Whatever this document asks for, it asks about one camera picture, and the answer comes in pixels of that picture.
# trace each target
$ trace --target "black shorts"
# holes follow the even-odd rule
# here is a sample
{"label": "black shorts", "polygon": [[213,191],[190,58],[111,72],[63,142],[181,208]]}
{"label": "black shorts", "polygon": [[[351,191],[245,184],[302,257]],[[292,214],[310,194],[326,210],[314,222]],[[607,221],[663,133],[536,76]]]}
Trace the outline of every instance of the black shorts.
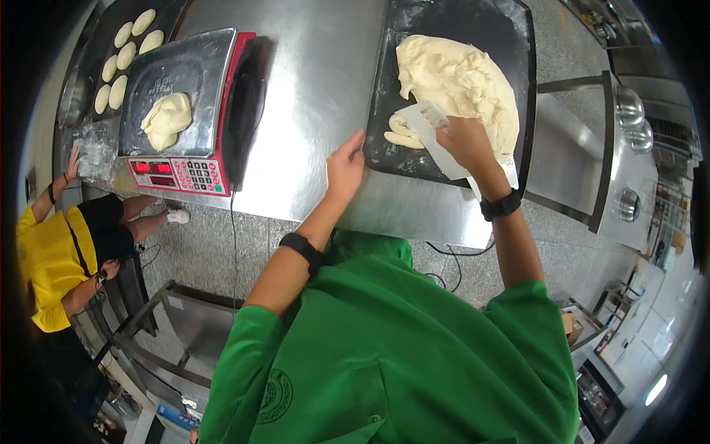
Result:
{"label": "black shorts", "polygon": [[82,202],[77,208],[89,227],[99,270],[105,261],[128,257],[133,250],[133,235],[126,225],[120,223],[124,216],[124,204],[118,196],[110,193]]}

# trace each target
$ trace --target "embroidered logo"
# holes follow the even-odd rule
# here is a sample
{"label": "embroidered logo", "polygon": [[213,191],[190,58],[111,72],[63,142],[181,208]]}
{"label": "embroidered logo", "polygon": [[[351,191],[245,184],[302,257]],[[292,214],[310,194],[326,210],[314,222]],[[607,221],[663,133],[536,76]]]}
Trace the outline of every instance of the embroidered logo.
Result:
{"label": "embroidered logo", "polygon": [[256,417],[257,424],[274,422],[283,416],[291,406],[293,385],[288,375],[279,369],[271,369],[261,399],[261,408]]}

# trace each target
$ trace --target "metal bowl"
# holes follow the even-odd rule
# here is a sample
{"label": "metal bowl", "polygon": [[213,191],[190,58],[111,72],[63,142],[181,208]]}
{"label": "metal bowl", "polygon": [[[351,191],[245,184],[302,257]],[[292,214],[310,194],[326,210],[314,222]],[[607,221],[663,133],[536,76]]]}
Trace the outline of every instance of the metal bowl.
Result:
{"label": "metal bowl", "polygon": [[636,191],[626,188],[621,195],[621,220],[624,222],[636,222],[641,214],[641,198]]}
{"label": "metal bowl", "polygon": [[647,154],[653,148],[653,130],[648,120],[644,119],[639,129],[627,129],[626,140],[636,154]]}
{"label": "metal bowl", "polygon": [[624,85],[616,87],[616,117],[622,129],[640,128],[645,118],[641,98]]}
{"label": "metal bowl", "polygon": [[69,74],[64,84],[62,99],[59,103],[57,122],[61,127],[67,128],[77,123],[86,109],[87,100],[91,97],[90,82],[79,76],[79,65]]}

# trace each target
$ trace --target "bread dough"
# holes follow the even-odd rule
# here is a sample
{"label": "bread dough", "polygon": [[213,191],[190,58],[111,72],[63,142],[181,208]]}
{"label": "bread dough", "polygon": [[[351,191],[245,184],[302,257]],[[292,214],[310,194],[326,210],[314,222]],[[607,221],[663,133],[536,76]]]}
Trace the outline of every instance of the bread dough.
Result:
{"label": "bread dough", "polygon": [[163,44],[164,37],[165,34],[163,34],[160,29],[156,29],[152,33],[148,34],[146,38],[143,39],[143,42],[141,43],[141,50],[138,54],[147,53],[148,51],[156,49],[158,46]]}
{"label": "bread dough", "polygon": [[131,37],[131,29],[133,29],[132,21],[124,23],[124,25],[119,28],[119,32],[117,32],[116,37],[114,37],[114,46],[116,48],[120,48],[125,45],[127,41],[129,41],[129,37]]}
{"label": "bread dough", "polygon": [[106,111],[106,105],[109,104],[109,94],[111,94],[111,85],[105,84],[99,89],[94,101],[94,111],[96,114],[103,114]]}
{"label": "bread dough", "polygon": [[133,28],[131,29],[131,34],[134,36],[139,36],[148,29],[148,27],[151,25],[153,22],[153,19],[155,18],[155,9],[149,9],[147,11],[144,11],[138,18],[136,19],[136,22],[133,24]]}
{"label": "bread dough", "polygon": [[178,133],[192,122],[190,98],[184,92],[176,92],[161,97],[141,123],[141,129],[148,135],[151,146],[162,151],[172,146]]}
{"label": "bread dough", "polygon": [[131,61],[136,57],[136,44],[128,42],[128,44],[119,51],[119,58],[116,59],[116,67],[120,70],[125,70],[131,66]]}
{"label": "bread dough", "polygon": [[407,148],[423,149],[424,145],[419,140],[419,136],[407,128],[407,119],[399,114],[392,114],[388,122],[392,132],[385,133],[385,139],[395,145],[406,146]]}
{"label": "bread dough", "polygon": [[126,94],[126,83],[129,78],[127,75],[122,75],[116,79],[116,82],[111,86],[111,94],[109,95],[109,106],[112,109],[118,109],[124,103],[124,94]]}
{"label": "bread dough", "polygon": [[520,124],[515,93],[488,53],[446,38],[410,36],[397,47],[400,95],[431,100],[447,116],[486,127],[497,158],[513,155]]}
{"label": "bread dough", "polygon": [[114,54],[104,63],[104,69],[101,71],[101,78],[104,82],[111,82],[111,79],[114,78],[114,74],[116,74],[116,62],[118,62],[118,60],[119,56]]}

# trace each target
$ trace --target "green shirt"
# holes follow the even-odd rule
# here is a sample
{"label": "green shirt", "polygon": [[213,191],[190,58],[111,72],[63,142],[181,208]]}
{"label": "green shirt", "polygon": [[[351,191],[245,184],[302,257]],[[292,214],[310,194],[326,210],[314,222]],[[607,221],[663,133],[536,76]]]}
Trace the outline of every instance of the green shirt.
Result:
{"label": "green shirt", "polygon": [[328,253],[288,329],[236,314],[200,444],[574,440],[572,358],[543,283],[481,313],[413,271],[403,239],[338,231]]}

